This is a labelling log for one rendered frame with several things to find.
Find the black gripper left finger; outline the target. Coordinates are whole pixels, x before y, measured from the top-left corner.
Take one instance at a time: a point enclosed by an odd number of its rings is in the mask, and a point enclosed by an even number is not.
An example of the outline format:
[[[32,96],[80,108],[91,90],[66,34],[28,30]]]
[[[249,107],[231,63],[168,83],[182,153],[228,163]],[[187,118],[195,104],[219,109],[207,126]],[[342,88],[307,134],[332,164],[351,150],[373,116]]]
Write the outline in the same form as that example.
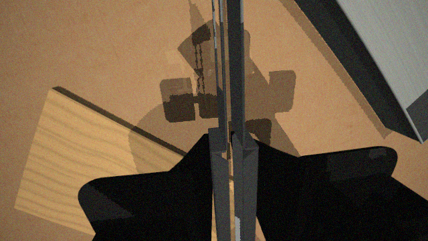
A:
[[[182,218],[190,241],[211,241],[209,133],[171,170],[93,179],[78,201],[95,233],[104,225]]]

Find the grey rectangular tray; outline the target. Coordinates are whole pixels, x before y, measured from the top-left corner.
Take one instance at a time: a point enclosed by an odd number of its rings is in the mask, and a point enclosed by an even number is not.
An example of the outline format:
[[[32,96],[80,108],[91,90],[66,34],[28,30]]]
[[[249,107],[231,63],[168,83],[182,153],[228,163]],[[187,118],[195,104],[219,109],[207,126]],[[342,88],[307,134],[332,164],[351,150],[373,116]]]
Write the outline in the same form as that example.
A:
[[[428,0],[294,0],[383,125],[428,139]]]

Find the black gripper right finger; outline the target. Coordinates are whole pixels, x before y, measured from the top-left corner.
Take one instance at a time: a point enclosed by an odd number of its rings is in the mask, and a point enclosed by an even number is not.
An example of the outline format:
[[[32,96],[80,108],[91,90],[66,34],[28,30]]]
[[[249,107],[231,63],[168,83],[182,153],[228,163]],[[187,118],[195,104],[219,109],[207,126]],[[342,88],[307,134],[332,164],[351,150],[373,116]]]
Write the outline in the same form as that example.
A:
[[[378,173],[392,175],[393,148],[375,146],[315,155],[293,156],[259,146],[257,219],[265,241],[300,241],[314,188],[319,183]]]

